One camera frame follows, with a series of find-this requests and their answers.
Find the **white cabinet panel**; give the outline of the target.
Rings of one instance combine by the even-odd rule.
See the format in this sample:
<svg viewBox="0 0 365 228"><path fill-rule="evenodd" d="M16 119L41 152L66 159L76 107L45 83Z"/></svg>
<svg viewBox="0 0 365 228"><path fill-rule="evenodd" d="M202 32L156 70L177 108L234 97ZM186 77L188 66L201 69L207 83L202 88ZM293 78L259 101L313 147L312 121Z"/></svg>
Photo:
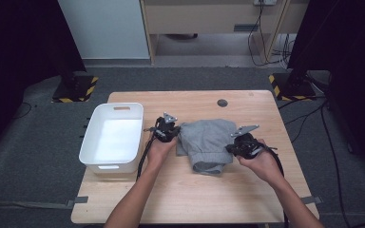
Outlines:
<svg viewBox="0 0 365 228"><path fill-rule="evenodd" d="M86 60L148 59L140 0L58 0Z"/></svg>

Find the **light wooden desk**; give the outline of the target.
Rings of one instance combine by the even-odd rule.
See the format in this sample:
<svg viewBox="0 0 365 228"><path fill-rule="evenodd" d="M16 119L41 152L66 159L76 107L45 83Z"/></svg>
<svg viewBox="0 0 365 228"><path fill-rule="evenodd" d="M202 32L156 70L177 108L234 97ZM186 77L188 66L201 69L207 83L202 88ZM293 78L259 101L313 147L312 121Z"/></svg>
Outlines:
<svg viewBox="0 0 365 228"><path fill-rule="evenodd" d="M310 0L278 0L254 6L254 0L140 0L149 54L160 34L250 32L266 64L281 34L298 32Z"/></svg>

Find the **white plastic bin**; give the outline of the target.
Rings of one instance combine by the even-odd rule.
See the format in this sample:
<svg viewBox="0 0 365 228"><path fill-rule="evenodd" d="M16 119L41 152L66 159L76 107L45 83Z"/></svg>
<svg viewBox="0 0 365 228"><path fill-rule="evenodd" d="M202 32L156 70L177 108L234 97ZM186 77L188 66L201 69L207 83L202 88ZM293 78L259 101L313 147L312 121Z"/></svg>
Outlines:
<svg viewBox="0 0 365 228"><path fill-rule="evenodd" d="M141 104L99 104L87 125L79 161L96 174L135 172L143 127Z"/></svg>

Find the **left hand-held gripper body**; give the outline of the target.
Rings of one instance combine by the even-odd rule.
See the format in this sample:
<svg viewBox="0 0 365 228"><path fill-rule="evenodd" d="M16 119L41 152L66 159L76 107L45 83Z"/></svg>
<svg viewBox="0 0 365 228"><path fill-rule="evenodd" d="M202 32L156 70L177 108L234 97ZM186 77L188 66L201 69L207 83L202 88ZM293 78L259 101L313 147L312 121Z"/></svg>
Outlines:
<svg viewBox="0 0 365 228"><path fill-rule="evenodd" d="M159 117L154 126L146 129L153 134L153 136L162 143L170 143L175 137L177 137L181 131L181 128L176 125L178 119L166 112Z"/></svg>

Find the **person's right hand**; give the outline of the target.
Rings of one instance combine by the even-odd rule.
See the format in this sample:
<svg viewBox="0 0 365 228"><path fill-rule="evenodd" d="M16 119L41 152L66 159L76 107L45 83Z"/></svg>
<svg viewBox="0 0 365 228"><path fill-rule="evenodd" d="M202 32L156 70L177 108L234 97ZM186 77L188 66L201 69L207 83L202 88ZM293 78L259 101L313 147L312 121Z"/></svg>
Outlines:
<svg viewBox="0 0 365 228"><path fill-rule="evenodd" d="M241 156L237 156L237 159L240 165L248 167L273 188L285 181L273 155L265 149L262 149L254 159L247 160Z"/></svg>

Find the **black curtain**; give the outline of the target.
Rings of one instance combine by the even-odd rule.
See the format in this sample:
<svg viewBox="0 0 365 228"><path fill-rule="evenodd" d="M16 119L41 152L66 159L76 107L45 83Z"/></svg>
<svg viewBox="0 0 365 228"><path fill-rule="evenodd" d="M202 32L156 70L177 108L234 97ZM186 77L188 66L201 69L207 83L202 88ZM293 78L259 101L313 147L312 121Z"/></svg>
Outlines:
<svg viewBox="0 0 365 228"><path fill-rule="evenodd" d="M0 136L28 86L84 69L58 0L0 0Z"/></svg>
<svg viewBox="0 0 365 228"><path fill-rule="evenodd" d="M332 74L328 97L351 147L365 156L365 0L309 0L289 68Z"/></svg>

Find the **person's left hand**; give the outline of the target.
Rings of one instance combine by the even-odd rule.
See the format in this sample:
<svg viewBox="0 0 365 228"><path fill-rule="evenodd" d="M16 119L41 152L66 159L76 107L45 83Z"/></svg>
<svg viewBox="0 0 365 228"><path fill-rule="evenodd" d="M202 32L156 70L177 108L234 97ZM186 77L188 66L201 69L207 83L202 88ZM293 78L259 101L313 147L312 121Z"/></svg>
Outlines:
<svg viewBox="0 0 365 228"><path fill-rule="evenodd" d="M159 168L163 165L168 153L176 146L177 139L174 138L171 142L161 142L155 139L148 151L147 166L150 168Z"/></svg>

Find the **black floor tape marks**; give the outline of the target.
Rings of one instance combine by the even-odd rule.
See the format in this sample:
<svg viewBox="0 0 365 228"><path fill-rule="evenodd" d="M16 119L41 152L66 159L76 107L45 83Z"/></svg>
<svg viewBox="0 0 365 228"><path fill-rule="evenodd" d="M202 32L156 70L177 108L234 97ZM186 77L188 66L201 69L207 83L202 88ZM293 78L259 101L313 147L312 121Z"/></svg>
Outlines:
<svg viewBox="0 0 365 228"><path fill-rule="evenodd" d="M86 122L83 125L83 130L84 130L83 134L79 136L80 139L82 139L85 136L89 121L90 121L90 117L86 118Z"/></svg>

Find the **grey pants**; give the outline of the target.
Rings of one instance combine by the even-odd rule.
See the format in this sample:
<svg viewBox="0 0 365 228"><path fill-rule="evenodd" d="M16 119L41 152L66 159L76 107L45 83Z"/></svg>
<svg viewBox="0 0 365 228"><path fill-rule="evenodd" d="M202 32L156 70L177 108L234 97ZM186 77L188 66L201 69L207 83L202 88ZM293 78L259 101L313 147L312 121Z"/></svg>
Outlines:
<svg viewBox="0 0 365 228"><path fill-rule="evenodd" d="M224 119L182 123L176 155L187 156L196 173L219 175L233 162L225 146L233 143L230 134L235 130L236 124Z"/></svg>

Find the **black stand with striped base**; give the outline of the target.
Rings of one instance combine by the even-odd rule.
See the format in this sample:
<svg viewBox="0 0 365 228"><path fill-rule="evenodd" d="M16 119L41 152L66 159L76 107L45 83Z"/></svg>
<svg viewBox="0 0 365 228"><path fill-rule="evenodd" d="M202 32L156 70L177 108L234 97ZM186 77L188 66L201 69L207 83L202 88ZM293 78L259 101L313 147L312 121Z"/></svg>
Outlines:
<svg viewBox="0 0 365 228"><path fill-rule="evenodd" d="M268 77L273 92L279 101L314 100L314 92L304 70L292 69L289 72L276 72Z"/></svg>
<svg viewBox="0 0 365 228"><path fill-rule="evenodd" d="M75 75L66 66L59 67L61 82L52 95L54 103L86 102L97 84L98 77L92 75Z"/></svg>

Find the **grey tape strip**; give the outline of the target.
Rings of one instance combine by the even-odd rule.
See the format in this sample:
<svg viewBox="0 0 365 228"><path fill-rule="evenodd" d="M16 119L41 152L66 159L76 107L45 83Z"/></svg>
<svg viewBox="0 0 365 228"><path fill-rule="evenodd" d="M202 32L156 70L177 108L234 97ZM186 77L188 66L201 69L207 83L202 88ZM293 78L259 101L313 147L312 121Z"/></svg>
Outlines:
<svg viewBox="0 0 365 228"><path fill-rule="evenodd" d="M88 196L76 197L75 199L69 199L66 203L67 208L73 208L77 203L87 203Z"/></svg>
<svg viewBox="0 0 365 228"><path fill-rule="evenodd" d="M301 198L301 201L304 204L310 204L310 203L320 204L323 202L321 197L313 197L313 196Z"/></svg>

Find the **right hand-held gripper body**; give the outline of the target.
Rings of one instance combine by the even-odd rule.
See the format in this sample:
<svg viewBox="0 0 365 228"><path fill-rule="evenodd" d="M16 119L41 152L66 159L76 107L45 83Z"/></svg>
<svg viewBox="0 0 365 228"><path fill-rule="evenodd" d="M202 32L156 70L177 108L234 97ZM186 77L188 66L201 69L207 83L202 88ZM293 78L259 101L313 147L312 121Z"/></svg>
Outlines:
<svg viewBox="0 0 365 228"><path fill-rule="evenodd" d="M226 145L226 150L234 156L241 156L245 159L254 159L262 150L275 155L274 147L269 147L253 137L251 131L257 128L259 128L258 124L240 126L235 132L230 134L234 142Z"/></svg>

